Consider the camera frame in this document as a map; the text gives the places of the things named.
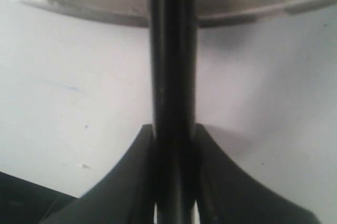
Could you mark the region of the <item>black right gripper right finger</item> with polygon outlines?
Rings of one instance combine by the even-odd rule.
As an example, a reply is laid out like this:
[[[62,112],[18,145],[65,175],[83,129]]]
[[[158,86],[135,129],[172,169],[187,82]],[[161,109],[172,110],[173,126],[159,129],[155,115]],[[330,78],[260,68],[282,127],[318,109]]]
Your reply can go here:
[[[312,212],[271,191],[223,152],[201,124],[197,206],[201,223],[319,223]]]

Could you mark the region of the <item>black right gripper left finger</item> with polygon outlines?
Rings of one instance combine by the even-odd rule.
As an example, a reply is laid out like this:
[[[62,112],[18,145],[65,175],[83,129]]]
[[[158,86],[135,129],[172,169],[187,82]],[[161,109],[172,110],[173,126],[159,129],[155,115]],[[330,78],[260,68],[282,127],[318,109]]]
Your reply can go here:
[[[153,223],[151,125],[142,126],[117,165],[90,191],[45,223]]]

